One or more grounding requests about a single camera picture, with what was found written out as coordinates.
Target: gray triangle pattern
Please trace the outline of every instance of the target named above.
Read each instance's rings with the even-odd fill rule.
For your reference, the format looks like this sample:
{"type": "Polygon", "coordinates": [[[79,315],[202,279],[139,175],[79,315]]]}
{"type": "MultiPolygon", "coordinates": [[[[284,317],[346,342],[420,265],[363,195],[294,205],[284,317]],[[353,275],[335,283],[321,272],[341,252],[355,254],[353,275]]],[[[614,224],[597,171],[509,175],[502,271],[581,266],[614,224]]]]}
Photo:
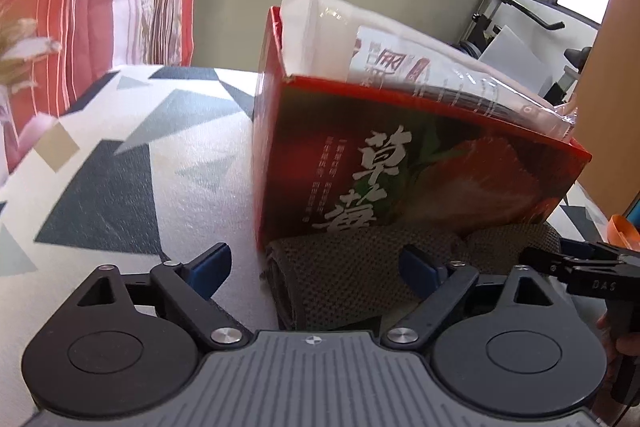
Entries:
{"type": "Polygon", "coordinates": [[[174,89],[142,123],[134,129],[116,154],[194,125],[241,111],[236,102],[193,91],[174,89]]]}
{"type": "Polygon", "coordinates": [[[226,84],[222,80],[220,80],[220,84],[222,84],[222,87],[226,89],[226,92],[228,92],[229,95],[231,95],[231,98],[234,99],[236,103],[242,108],[245,115],[247,115],[251,120],[253,120],[254,119],[254,97],[238,89],[237,87],[226,84]]]}
{"type": "Polygon", "coordinates": [[[597,212],[595,212],[595,210],[591,210],[588,206],[587,206],[587,214],[589,217],[591,217],[591,220],[594,223],[598,223],[600,225],[606,225],[607,221],[602,219],[597,212]]]}
{"type": "Polygon", "coordinates": [[[148,85],[149,84],[147,84],[146,82],[140,82],[139,80],[131,78],[130,76],[121,76],[116,90],[134,89],[135,87],[147,87],[148,85]]]}
{"type": "Polygon", "coordinates": [[[591,220],[591,216],[588,213],[586,207],[577,205],[564,205],[561,204],[560,208],[564,210],[564,213],[574,224],[574,227],[580,232],[580,235],[585,241],[601,241],[600,232],[591,220]]]}
{"type": "Polygon", "coordinates": [[[35,272],[38,269],[4,225],[0,227],[0,277],[35,272]]]}
{"type": "Polygon", "coordinates": [[[176,173],[197,183],[200,187],[206,188],[211,192],[215,192],[220,187],[222,180],[233,161],[234,158],[232,156],[228,156],[220,160],[198,163],[193,167],[181,169],[176,173]]]}

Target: person's hand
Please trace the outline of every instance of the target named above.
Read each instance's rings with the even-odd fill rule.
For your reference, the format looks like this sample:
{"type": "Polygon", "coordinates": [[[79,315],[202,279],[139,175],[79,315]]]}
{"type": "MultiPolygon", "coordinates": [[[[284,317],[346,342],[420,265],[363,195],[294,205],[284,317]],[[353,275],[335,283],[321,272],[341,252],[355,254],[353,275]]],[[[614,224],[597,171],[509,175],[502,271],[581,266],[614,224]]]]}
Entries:
{"type": "Polygon", "coordinates": [[[599,330],[605,330],[602,346],[607,353],[607,363],[609,363],[607,379],[610,379],[614,376],[613,362],[619,355],[640,357],[640,333],[627,333],[614,342],[609,334],[609,321],[606,314],[598,319],[596,327],[599,330]]]}

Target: plastic bag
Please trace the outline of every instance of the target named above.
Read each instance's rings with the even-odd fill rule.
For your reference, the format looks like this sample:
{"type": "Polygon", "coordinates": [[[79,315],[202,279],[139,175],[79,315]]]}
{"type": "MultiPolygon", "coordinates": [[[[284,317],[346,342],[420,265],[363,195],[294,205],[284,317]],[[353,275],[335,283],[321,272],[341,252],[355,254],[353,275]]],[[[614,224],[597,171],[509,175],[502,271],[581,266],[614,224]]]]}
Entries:
{"type": "Polygon", "coordinates": [[[288,75],[403,90],[554,139],[571,123],[508,76],[392,19],[341,0],[282,0],[288,75]]]}
{"type": "Polygon", "coordinates": [[[567,138],[571,138],[574,134],[575,124],[578,122],[577,97],[572,92],[568,102],[556,105],[554,111],[569,122],[569,130],[566,132],[567,138]]]}

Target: gray mesh fabric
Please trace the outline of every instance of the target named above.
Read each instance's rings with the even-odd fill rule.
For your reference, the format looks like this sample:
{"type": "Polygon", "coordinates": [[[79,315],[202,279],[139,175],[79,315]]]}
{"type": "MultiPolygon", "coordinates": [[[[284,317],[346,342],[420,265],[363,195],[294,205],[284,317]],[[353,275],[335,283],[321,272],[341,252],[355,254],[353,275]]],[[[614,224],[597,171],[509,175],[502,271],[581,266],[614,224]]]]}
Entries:
{"type": "Polygon", "coordinates": [[[456,259],[503,275],[527,246],[560,251],[559,235],[546,223],[481,230],[466,244],[453,233],[407,225],[280,239],[268,246],[265,276],[284,327],[331,330],[415,301],[398,275],[407,244],[441,263],[456,259]]]}

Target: orange object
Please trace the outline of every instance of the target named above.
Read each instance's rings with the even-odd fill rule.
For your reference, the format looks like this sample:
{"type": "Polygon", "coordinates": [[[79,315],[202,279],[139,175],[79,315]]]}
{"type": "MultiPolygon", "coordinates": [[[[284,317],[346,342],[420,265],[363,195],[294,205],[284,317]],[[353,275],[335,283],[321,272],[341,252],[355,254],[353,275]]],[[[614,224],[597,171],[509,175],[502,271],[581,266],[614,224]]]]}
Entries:
{"type": "Polygon", "coordinates": [[[640,252],[640,233],[632,223],[618,214],[611,216],[607,223],[607,242],[640,252]]]}

